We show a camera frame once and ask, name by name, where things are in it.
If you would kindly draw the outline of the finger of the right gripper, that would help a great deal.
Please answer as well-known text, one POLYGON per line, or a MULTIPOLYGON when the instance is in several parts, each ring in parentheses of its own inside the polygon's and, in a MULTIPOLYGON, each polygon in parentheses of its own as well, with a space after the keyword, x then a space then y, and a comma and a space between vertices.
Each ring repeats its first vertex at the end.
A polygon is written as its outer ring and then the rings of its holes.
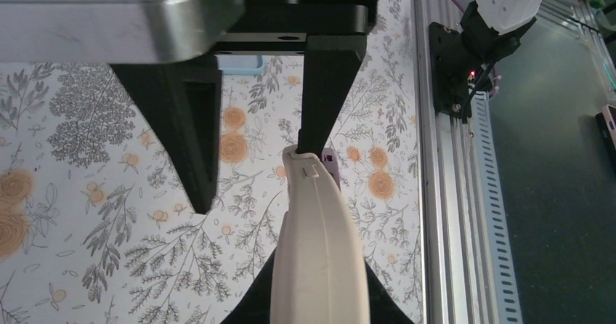
POLYGON ((168 153, 193 209, 207 214, 219 169, 222 72, 216 57, 111 68, 168 153))

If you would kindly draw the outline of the phone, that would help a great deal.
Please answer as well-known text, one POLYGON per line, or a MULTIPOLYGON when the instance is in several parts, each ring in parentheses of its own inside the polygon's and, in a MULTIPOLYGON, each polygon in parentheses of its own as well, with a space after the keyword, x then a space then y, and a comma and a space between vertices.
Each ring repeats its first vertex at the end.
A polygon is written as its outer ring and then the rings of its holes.
POLYGON ((335 179, 313 153, 282 154, 289 207, 275 250, 271 323, 369 323, 365 260, 335 179))

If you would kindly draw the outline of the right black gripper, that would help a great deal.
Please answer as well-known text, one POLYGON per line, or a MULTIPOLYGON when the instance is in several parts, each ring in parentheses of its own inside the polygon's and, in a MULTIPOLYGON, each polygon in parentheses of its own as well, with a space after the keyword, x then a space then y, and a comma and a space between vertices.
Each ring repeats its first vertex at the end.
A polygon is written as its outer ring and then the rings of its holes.
POLYGON ((378 0, 244 0, 214 54, 304 53, 297 153, 320 155, 365 58, 378 0))

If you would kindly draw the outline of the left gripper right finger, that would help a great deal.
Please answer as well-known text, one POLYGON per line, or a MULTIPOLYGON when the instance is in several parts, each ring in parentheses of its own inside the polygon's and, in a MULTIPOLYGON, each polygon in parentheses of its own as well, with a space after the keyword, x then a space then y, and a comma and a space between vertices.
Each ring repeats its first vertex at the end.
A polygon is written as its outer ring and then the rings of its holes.
POLYGON ((413 324, 397 306, 370 265, 365 262, 371 324, 413 324))

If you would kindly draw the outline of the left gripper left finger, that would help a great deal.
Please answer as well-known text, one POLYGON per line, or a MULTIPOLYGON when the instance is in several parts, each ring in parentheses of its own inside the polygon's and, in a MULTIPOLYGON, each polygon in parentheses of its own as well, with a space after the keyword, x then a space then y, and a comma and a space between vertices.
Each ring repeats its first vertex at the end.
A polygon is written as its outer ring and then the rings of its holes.
POLYGON ((259 274, 240 302, 221 324, 268 324, 272 296, 272 276, 275 251, 269 256, 259 274))

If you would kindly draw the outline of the light blue phone case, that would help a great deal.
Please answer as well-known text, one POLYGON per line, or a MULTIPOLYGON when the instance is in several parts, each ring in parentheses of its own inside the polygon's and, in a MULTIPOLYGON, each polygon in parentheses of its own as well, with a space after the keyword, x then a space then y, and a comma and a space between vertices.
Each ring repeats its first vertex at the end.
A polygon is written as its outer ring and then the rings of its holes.
POLYGON ((256 76, 264 70, 261 55, 218 54, 216 56, 220 71, 229 76, 256 76))

